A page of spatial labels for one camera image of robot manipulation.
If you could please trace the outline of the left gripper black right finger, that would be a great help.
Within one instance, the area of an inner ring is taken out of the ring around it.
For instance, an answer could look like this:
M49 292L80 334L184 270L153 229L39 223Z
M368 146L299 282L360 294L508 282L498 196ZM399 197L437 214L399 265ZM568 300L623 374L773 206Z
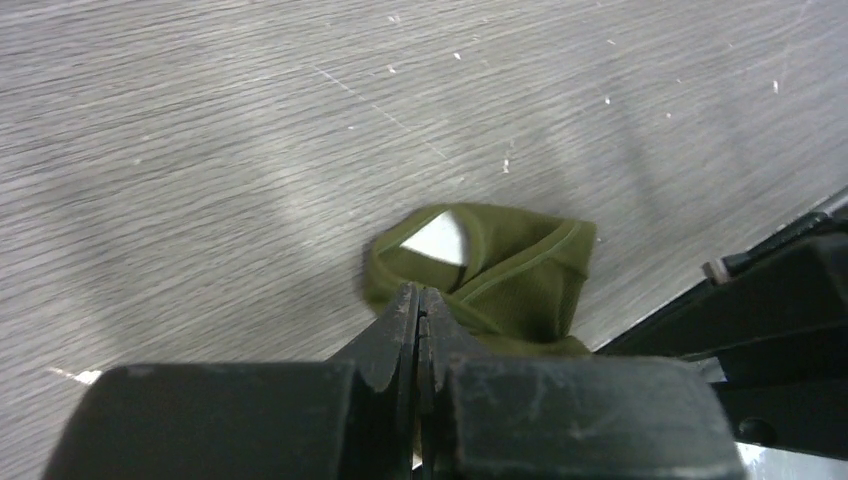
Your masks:
M656 357L500 356L419 296L422 479L742 479L720 402Z

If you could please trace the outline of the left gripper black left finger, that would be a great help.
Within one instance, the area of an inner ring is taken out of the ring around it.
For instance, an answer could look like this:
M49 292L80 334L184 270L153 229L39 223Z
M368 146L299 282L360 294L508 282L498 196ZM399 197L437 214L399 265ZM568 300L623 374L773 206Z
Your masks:
M419 290L324 361L133 364L76 407L47 479L409 479Z

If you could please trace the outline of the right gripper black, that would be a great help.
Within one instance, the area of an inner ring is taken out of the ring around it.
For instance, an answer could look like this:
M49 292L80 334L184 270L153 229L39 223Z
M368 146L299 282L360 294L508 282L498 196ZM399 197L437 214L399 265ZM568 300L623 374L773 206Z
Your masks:
M738 441L845 459L846 194L703 272L601 353L714 361L712 386Z

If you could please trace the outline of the olive green underwear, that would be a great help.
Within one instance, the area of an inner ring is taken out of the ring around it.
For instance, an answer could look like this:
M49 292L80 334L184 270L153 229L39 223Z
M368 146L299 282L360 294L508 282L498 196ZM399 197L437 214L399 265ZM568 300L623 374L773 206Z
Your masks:
M466 242L461 265L403 247L442 214ZM435 204L376 238L366 256L364 301L381 313L406 283L438 290L455 320L499 354L576 357L570 332L588 278L595 223L481 203Z

